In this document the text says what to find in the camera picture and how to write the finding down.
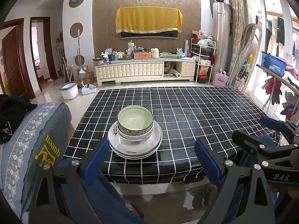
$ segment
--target yellow cloth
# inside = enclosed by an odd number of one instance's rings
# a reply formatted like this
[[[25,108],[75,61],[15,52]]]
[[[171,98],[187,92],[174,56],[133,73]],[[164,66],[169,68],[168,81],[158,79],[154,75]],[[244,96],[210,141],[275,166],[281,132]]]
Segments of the yellow cloth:
[[[255,57],[253,56],[253,54],[251,54],[247,60],[250,68],[252,67],[252,63],[253,63],[253,60],[255,59]]]
[[[116,12],[116,33],[138,34],[165,31],[182,32],[183,15],[180,10],[167,7],[122,7]]]

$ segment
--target white cabinet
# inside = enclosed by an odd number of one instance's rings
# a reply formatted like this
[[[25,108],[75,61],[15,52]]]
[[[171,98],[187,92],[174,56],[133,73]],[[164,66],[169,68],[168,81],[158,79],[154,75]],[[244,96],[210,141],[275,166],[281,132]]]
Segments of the white cabinet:
[[[181,78],[164,77],[164,63],[176,62],[176,70],[181,73]],[[156,80],[192,80],[195,71],[195,60],[173,58],[158,58],[146,60],[120,61],[110,65],[100,65],[94,62],[98,86],[103,81],[115,81],[116,83],[130,81],[156,81]]]

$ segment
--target tile floor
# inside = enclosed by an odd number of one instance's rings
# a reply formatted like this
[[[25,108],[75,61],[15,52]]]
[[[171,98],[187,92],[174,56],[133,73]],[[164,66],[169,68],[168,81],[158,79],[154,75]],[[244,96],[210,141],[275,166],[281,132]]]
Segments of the tile floor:
[[[59,88],[64,84],[64,78],[59,78],[46,85],[41,93],[31,102],[34,104],[43,104],[47,102],[65,102],[72,114],[71,124],[74,129],[80,122],[81,117],[88,108],[90,102],[96,93],[88,95],[79,95],[72,100],[64,100]],[[103,89],[118,88],[136,88],[136,87],[196,87],[207,86],[206,84],[195,84],[189,81],[146,81],[146,82],[128,82],[115,85],[112,82],[104,82],[97,92]],[[200,208],[200,201],[204,194],[204,186],[207,181],[202,181],[194,188],[186,189],[182,186],[175,188],[170,184],[159,184],[147,190],[146,186],[134,185],[129,188],[116,189],[130,201],[136,209],[144,214],[144,219],[148,224],[172,223],[180,224],[200,219],[204,211]]]
[[[90,102],[95,97],[96,93],[82,95],[79,90],[79,95],[72,100],[64,100],[59,88],[64,84],[64,78],[58,78],[55,81],[47,83],[41,93],[36,93],[36,98],[31,102],[33,104],[44,104],[48,102],[65,102],[72,114],[71,124],[76,129],[81,117],[88,108]],[[121,85],[115,85],[114,81],[103,82],[101,87],[97,87],[97,92],[104,89],[118,88],[136,88],[136,87],[198,87],[207,86],[206,84],[195,84],[189,81],[146,81],[146,82],[124,82]]]

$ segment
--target wooden door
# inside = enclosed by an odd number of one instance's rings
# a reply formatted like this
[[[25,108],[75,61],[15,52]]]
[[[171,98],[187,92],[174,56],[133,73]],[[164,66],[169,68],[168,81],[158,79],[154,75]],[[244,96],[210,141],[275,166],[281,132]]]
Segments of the wooden door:
[[[18,45],[17,26],[2,40],[3,65],[10,91],[10,96],[27,96],[26,87],[21,74]]]
[[[56,80],[57,73],[56,73],[53,54],[52,54],[51,34],[50,34],[50,18],[44,19],[43,26],[44,26],[44,50],[46,52],[47,65],[48,65],[50,77],[53,80]]]

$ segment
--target glass door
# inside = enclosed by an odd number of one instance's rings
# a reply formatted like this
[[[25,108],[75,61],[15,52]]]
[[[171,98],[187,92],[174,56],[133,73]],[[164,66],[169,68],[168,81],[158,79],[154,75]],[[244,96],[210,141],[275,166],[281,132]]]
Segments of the glass door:
[[[259,1],[260,4],[256,4],[253,8],[251,6],[253,1]],[[250,14],[253,14],[252,11],[255,11],[256,18],[259,19],[258,22],[262,27],[261,51],[291,60],[293,32],[289,26],[291,24],[291,13],[286,0],[245,0],[245,2],[248,8],[247,22],[252,22]],[[261,56],[258,58],[257,63],[261,64]],[[247,94],[260,107],[269,97],[265,89],[262,88],[265,80],[269,78],[261,69],[255,67],[247,87]],[[277,108],[278,105],[271,105],[269,112],[274,114]]]
[[[290,6],[289,6],[289,10],[290,10],[290,15],[292,20],[291,43],[293,46],[292,46],[292,53],[288,54],[288,60],[291,63],[291,65],[298,71],[299,69],[299,20]],[[289,89],[288,87],[284,87],[284,88],[285,88],[284,92],[281,90],[283,94],[280,100],[280,104],[278,105],[275,111],[275,115],[282,121],[286,120],[286,116],[281,114],[281,112],[284,110],[282,103],[286,102],[285,92],[293,93],[292,90]]]

